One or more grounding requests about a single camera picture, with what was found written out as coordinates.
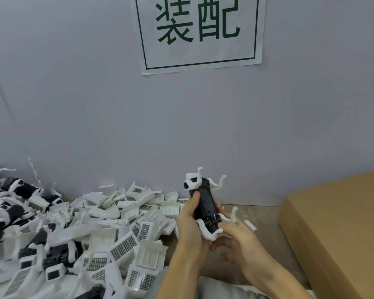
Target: right hand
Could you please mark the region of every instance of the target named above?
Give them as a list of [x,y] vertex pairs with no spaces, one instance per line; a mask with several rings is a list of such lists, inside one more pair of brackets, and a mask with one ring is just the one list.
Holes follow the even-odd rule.
[[[230,214],[224,209],[220,207],[217,209],[219,213],[230,218]],[[243,221],[238,218],[236,218],[236,223],[223,221],[219,223],[219,228],[222,228],[232,238],[219,237],[211,244],[211,251],[220,246],[231,249],[221,254],[221,260],[233,262],[253,286],[268,293],[269,284],[280,265],[269,255],[253,231]]]

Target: gray pants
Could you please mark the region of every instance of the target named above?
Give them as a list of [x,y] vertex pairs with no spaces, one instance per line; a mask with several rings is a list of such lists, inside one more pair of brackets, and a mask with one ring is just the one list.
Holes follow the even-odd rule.
[[[157,292],[160,289],[162,281],[168,267],[165,267],[155,281],[152,283],[150,289],[144,295],[144,299],[155,299]],[[251,291],[244,291],[238,286],[218,281],[208,277],[200,277],[197,285],[197,299],[269,299],[267,296],[256,294]]]

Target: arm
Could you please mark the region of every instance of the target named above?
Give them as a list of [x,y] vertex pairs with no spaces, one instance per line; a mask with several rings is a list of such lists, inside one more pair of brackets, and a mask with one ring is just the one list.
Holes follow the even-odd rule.
[[157,294],[157,299],[193,299],[199,272],[209,252],[209,241],[202,239],[193,218],[199,203],[199,192],[187,202],[177,216],[179,242],[170,261],[169,270]]
[[[218,212],[230,218],[224,209]],[[226,246],[231,250],[221,254],[222,261],[235,263],[245,278],[273,299],[312,299],[301,284],[264,249],[256,235],[242,221],[221,222],[219,227],[231,236],[220,237],[211,245],[211,250]]]

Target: forearm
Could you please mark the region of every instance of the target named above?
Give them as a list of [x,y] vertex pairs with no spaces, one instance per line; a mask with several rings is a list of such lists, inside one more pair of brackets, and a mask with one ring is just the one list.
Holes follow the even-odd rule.
[[272,299],[313,299],[295,277],[282,266],[277,267],[274,278],[265,283],[267,295]]
[[157,299],[193,299],[197,290],[199,268],[188,252],[176,247]]

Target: hand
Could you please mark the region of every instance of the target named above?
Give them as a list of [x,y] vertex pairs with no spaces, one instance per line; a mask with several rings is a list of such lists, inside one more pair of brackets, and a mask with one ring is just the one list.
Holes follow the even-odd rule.
[[[230,214],[224,209],[220,207],[217,209],[219,213],[230,218]],[[268,282],[274,279],[280,265],[269,255],[243,221],[236,218],[236,223],[223,221],[218,226],[232,238],[219,237],[212,243],[210,249],[214,251],[220,246],[230,248],[229,252],[221,254],[221,260],[235,263],[253,286],[269,294]]]
[[210,241],[201,236],[201,231],[194,219],[194,210],[198,206],[200,193],[195,191],[193,197],[188,200],[177,216],[177,228],[179,229],[179,242],[177,252],[182,252],[200,270],[207,258]]

